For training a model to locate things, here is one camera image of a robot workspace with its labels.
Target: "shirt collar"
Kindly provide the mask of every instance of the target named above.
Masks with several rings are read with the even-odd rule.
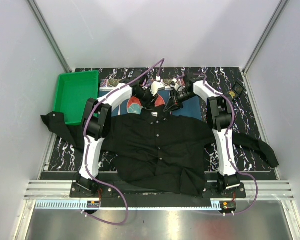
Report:
[[[145,109],[143,108],[141,110],[141,118],[143,120],[146,120],[149,123],[153,123],[155,121],[163,121],[167,120],[170,116],[170,112],[164,112],[165,105],[160,105],[157,107],[153,107],[151,109]]]

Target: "white panel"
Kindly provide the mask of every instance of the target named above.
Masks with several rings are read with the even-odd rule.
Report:
[[[300,212],[300,0],[290,1],[248,78],[270,145]]]
[[[36,0],[71,68],[243,67],[279,0]]]
[[[38,176],[63,73],[25,0],[0,0],[0,240],[9,239],[30,179]]]

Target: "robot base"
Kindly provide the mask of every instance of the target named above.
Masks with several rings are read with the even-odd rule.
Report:
[[[102,198],[112,198],[113,196],[112,188],[81,177],[79,174],[76,182],[73,182],[71,185],[70,198],[98,198],[98,190],[100,190]]]
[[[245,199],[247,197],[245,185],[241,182],[239,187],[218,191],[216,182],[207,182],[205,184],[205,190],[203,190],[202,197],[204,199]]]

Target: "black mount plate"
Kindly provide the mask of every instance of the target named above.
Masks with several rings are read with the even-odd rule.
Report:
[[[232,189],[225,191],[223,194],[220,194],[217,191],[216,182],[207,182],[205,185],[206,191],[203,191],[202,197],[204,199],[245,199],[247,197],[245,185],[241,182],[240,186],[233,191]]]
[[[112,198],[114,190],[105,185],[99,185],[99,189],[102,191],[102,198]],[[91,194],[91,192],[81,186],[79,186],[76,182],[73,182],[70,190],[70,198],[98,198],[99,193]]]

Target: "green plastic tray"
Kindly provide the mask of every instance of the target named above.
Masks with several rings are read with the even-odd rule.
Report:
[[[89,98],[98,98],[99,72],[84,71],[59,75],[54,112],[64,114],[65,124],[79,125]]]

